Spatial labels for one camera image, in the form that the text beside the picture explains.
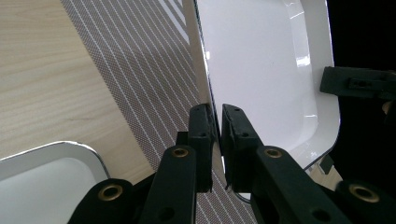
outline dotted pattern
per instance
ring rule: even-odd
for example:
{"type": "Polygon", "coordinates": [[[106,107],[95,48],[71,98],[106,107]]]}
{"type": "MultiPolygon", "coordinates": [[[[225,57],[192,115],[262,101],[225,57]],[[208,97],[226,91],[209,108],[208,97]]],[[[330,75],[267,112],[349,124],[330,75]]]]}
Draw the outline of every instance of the dotted pattern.
{"type": "MultiPolygon", "coordinates": [[[[156,170],[199,104],[181,3],[61,1],[156,170]]],[[[197,196],[196,222],[255,223],[250,206],[226,192],[215,173],[213,180],[213,192],[197,196]]]]}

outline white plastic tray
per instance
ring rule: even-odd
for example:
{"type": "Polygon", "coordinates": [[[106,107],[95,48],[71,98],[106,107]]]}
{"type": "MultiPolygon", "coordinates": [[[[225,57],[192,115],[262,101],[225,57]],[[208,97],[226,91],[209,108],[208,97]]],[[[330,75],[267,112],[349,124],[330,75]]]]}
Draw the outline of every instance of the white plastic tray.
{"type": "Polygon", "coordinates": [[[333,66],[326,2],[200,0],[197,8],[219,122],[223,104],[241,107],[265,145],[303,168],[331,149],[338,102],[318,90],[333,66]]]}
{"type": "Polygon", "coordinates": [[[96,152],[57,142],[0,160],[2,224],[67,223],[88,190],[108,179],[96,152]]]}

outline glossy white surface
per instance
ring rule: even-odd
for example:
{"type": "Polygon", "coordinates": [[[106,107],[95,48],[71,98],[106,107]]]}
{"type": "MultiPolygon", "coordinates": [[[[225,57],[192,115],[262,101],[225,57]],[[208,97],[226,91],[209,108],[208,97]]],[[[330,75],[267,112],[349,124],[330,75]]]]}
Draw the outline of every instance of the glossy white surface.
{"type": "Polygon", "coordinates": [[[303,168],[327,152],[339,112],[337,98],[318,91],[333,65],[325,1],[197,4],[219,118],[222,104],[241,107],[265,145],[285,148],[303,168]]]}
{"type": "Polygon", "coordinates": [[[74,142],[0,160],[1,223],[67,223],[88,190],[107,178],[94,151],[74,142]]]}

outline perforated mesh surface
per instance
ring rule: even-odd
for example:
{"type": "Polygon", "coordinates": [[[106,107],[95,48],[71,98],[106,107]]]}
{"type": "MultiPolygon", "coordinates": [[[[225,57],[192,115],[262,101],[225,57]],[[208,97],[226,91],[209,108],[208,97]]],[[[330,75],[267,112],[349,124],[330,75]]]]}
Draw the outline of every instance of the perforated mesh surface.
{"type": "MultiPolygon", "coordinates": [[[[85,47],[156,170],[163,151],[187,131],[198,105],[189,40],[177,0],[61,0],[85,47]]],[[[255,223],[251,208],[226,192],[198,194],[197,223],[255,223]]]]}

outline wooden table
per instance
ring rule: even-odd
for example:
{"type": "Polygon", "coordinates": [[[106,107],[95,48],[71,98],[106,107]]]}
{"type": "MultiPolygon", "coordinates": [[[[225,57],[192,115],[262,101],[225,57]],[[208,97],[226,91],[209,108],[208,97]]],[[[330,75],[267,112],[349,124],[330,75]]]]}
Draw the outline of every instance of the wooden table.
{"type": "Polygon", "coordinates": [[[55,141],[95,149],[112,177],[153,173],[59,0],[0,7],[0,158],[55,141]]]}

